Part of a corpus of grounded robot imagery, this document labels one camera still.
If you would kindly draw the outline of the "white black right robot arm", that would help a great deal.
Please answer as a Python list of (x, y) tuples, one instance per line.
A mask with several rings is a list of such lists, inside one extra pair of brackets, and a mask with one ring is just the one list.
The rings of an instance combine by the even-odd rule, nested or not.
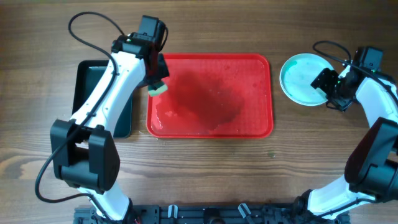
[(397, 200), (397, 163), (388, 158), (397, 152), (395, 84), (386, 77), (367, 77), (357, 69), (347, 68), (339, 75), (326, 68), (311, 86), (323, 91), (335, 106), (356, 100), (370, 129), (349, 156), (344, 175), (309, 193), (307, 210), (332, 220), (360, 205)]

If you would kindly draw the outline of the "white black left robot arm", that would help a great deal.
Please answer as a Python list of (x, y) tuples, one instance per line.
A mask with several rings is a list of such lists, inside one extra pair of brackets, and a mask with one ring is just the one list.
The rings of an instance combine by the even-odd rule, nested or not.
[(125, 222), (132, 214), (131, 200), (116, 182), (120, 158), (113, 134), (133, 91), (150, 87), (158, 95), (169, 75), (161, 50), (162, 34), (121, 35), (112, 47), (99, 82), (69, 121), (56, 120), (50, 129), (56, 178), (88, 197), (98, 216), (107, 222)]

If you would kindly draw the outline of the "light blue plate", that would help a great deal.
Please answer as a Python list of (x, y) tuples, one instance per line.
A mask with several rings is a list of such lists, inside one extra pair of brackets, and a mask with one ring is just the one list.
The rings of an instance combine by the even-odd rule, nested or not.
[(326, 103), (326, 94), (316, 90), (311, 83), (325, 68), (332, 65), (321, 56), (303, 53), (289, 58), (280, 70), (280, 86), (295, 103), (304, 106), (318, 106)]

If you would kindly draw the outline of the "green yellow sponge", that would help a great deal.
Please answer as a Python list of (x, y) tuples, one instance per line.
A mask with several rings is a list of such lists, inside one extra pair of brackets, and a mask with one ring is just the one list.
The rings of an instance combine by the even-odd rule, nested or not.
[(167, 90), (168, 87), (163, 81), (159, 81), (148, 86), (148, 94), (151, 97), (160, 95)]

